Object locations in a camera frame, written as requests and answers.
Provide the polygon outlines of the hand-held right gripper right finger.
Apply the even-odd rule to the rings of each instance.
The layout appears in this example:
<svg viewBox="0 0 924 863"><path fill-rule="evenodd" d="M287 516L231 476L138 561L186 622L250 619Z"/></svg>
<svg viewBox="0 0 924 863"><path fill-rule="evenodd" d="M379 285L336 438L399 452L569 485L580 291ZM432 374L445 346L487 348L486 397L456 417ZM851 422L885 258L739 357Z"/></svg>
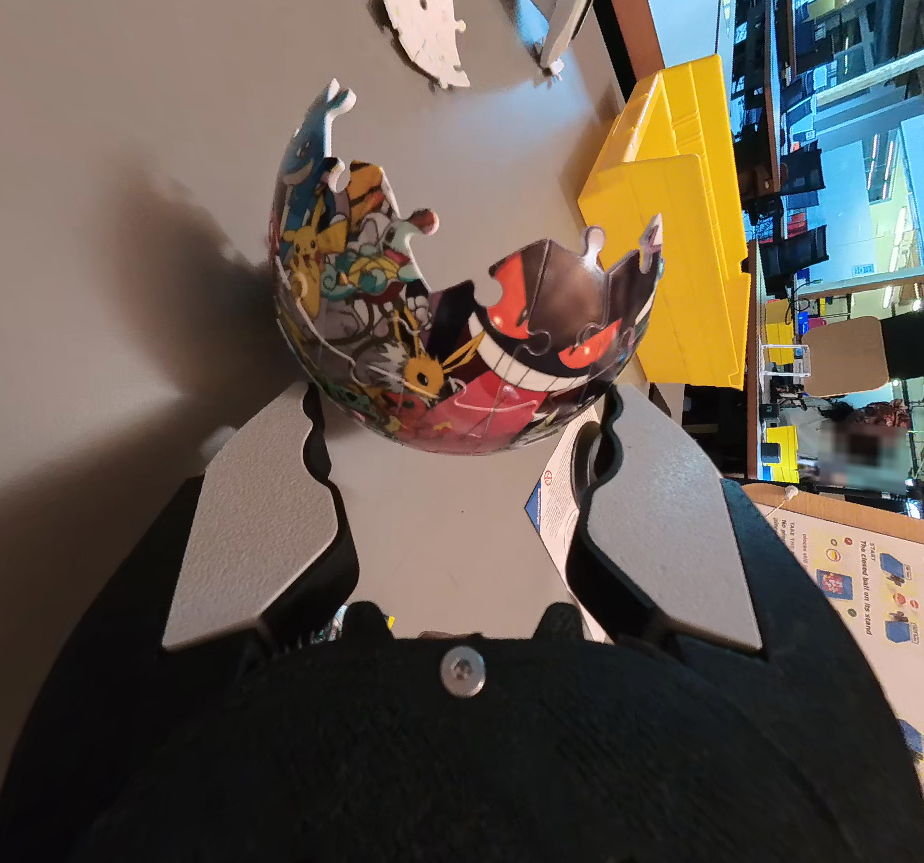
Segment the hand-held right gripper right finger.
<svg viewBox="0 0 924 863"><path fill-rule="evenodd" d="M761 636L722 478L699 445L637 388L613 385L600 418L598 480L566 581L609 642L676 635L738 652Z"/></svg>

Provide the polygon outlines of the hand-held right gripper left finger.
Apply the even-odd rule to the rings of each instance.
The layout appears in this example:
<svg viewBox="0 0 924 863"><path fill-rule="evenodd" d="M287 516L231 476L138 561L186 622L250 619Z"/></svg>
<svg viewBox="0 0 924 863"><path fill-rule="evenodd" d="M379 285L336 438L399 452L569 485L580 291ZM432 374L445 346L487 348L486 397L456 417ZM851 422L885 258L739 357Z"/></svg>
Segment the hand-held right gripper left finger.
<svg viewBox="0 0 924 863"><path fill-rule="evenodd" d="M163 637L189 649L242 631L273 645L329 626L359 580L330 479L320 396L296 382L207 465Z"/></svg>

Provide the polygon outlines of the colourful cartoon puzzle ball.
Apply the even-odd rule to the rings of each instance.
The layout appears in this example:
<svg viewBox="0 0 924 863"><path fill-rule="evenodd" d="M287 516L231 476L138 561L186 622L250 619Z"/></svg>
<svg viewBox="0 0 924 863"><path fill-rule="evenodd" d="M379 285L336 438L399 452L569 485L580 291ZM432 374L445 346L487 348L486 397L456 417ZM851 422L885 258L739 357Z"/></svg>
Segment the colourful cartoon puzzle ball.
<svg viewBox="0 0 924 863"><path fill-rule="evenodd" d="M500 259L491 305L465 281L432 291L412 240L430 209L403 216L385 170L332 153L355 105L332 79L281 160L269 222L278 327L331 401L377 435L430 453L482 455L551 436L603 397L648 330L664 274L664 221L610 268L604 230L574 253L543 238Z"/></svg>

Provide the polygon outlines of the black round ball stand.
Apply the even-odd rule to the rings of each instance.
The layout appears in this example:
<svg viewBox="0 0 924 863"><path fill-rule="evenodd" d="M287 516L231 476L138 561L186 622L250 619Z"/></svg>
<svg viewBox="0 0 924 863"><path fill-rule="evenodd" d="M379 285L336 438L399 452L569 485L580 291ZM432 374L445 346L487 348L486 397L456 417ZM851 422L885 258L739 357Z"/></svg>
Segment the black round ball stand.
<svg viewBox="0 0 924 863"><path fill-rule="evenodd" d="M602 441L603 430L598 420L588 420L577 430L570 458L570 484L578 508L581 508L588 490L598 480Z"/></svg>

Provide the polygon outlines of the white printed instruction sheet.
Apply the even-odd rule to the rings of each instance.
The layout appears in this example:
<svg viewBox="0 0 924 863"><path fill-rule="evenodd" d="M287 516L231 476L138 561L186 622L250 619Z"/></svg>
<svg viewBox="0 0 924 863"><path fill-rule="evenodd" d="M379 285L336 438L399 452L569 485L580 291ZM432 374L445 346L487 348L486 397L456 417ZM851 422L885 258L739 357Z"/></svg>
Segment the white printed instruction sheet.
<svg viewBox="0 0 924 863"><path fill-rule="evenodd" d="M571 602L578 607L590 639L603 644L608 641L606 633L589 611L578 603L566 581L566 559L579 517L579 504L572 485L574 453L581 430L590 426L589 437L594 441L599 435L599 425L598 410L590 407L564 428L526 501L525 511Z"/></svg>

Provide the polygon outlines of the yellow plastic bin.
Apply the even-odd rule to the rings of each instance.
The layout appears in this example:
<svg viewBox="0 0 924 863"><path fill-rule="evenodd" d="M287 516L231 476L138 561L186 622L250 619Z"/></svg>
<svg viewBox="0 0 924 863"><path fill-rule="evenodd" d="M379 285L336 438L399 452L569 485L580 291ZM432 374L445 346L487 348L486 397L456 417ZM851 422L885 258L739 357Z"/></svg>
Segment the yellow plastic bin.
<svg viewBox="0 0 924 863"><path fill-rule="evenodd" d="M664 274L637 352L648 380L742 390L751 277L719 54L636 84L578 207L606 233L605 268L662 216Z"/></svg>

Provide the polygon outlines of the brown rounded panel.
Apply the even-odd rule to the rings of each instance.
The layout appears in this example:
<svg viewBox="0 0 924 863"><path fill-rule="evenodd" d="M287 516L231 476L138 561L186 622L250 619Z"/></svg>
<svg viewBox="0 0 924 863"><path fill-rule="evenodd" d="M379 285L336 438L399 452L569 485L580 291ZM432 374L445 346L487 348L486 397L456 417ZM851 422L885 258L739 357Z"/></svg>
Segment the brown rounded panel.
<svg viewBox="0 0 924 863"><path fill-rule="evenodd" d="M876 391L890 381L879 318L863 316L812 328L801 345L808 351L803 386L809 396Z"/></svg>

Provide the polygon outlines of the black rectangular panel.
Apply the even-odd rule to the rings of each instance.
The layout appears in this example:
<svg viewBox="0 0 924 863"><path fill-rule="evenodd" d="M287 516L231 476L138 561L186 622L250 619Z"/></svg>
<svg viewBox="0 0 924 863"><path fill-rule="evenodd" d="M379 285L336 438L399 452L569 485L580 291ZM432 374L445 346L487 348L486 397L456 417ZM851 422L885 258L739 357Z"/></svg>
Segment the black rectangular panel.
<svg viewBox="0 0 924 863"><path fill-rule="evenodd" d="M923 378L923 311L881 319L884 353L891 380Z"/></svg>

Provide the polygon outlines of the brown wooden post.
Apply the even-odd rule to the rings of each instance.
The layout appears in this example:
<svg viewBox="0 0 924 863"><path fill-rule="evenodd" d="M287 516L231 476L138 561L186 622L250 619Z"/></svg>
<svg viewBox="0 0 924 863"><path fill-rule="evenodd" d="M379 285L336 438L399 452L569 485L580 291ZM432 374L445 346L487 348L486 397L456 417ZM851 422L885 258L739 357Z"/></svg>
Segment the brown wooden post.
<svg viewBox="0 0 924 863"><path fill-rule="evenodd" d="M638 80L665 66L650 0L595 0L594 13L625 102Z"/></svg>

